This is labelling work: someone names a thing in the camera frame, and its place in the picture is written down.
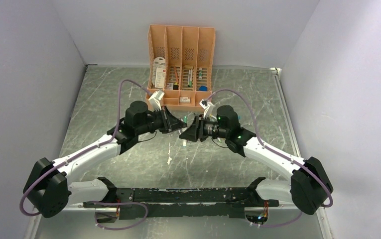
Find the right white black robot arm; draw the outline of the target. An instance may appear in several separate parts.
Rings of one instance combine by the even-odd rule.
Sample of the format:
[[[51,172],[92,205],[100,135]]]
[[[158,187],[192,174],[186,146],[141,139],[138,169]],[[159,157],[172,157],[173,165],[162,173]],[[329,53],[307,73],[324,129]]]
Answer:
[[[248,201],[260,206],[266,200],[293,203],[300,211],[312,215],[333,192],[333,186],[320,162],[315,157],[304,159],[278,149],[241,126],[234,109],[220,106],[215,121],[203,115],[194,117],[192,124],[180,134],[180,139],[202,142],[222,138],[227,148],[245,158],[259,161],[285,178],[283,181],[264,179],[248,192]]]

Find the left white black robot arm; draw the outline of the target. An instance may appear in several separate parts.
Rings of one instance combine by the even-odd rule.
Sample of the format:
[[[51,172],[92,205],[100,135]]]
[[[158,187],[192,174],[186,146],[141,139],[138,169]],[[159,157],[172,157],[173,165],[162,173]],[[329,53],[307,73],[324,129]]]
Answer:
[[[99,163],[121,155],[139,143],[145,133],[171,133],[185,128],[185,122],[175,117],[166,106],[150,111],[143,101],[134,101],[125,116],[101,138],[70,155],[49,161],[42,158],[33,166],[23,189],[20,211],[29,200],[41,214],[50,218],[66,206],[90,202],[110,207],[117,203],[117,187],[105,177],[80,182],[78,177]]]

